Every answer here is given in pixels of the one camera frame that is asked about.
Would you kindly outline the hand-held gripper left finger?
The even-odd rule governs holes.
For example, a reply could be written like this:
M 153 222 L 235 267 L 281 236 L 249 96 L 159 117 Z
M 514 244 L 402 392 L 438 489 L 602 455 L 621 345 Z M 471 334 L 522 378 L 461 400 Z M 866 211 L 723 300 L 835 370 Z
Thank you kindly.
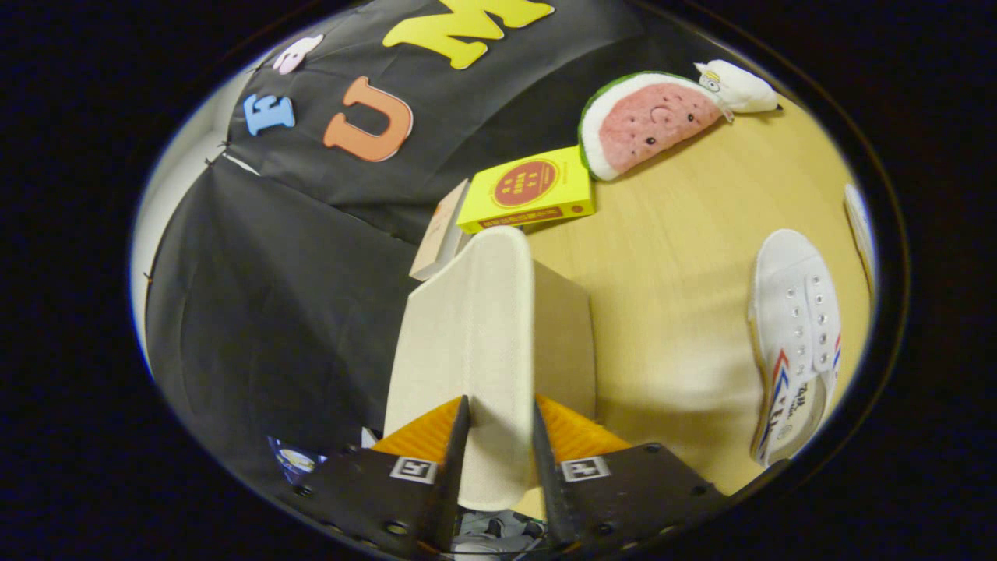
M 326 535 L 376 558 L 442 558 L 458 522 L 470 399 L 452 399 L 393 433 L 399 453 L 349 446 L 277 494 Z

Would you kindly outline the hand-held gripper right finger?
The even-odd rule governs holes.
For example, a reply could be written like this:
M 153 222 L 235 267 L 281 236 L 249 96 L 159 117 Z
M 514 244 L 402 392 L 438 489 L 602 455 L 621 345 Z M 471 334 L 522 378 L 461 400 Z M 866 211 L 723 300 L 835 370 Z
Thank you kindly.
M 627 443 L 542 395 L 533 448 L 553 550 L 642 549 L 727 505 L 727 495 L 664 445 Z

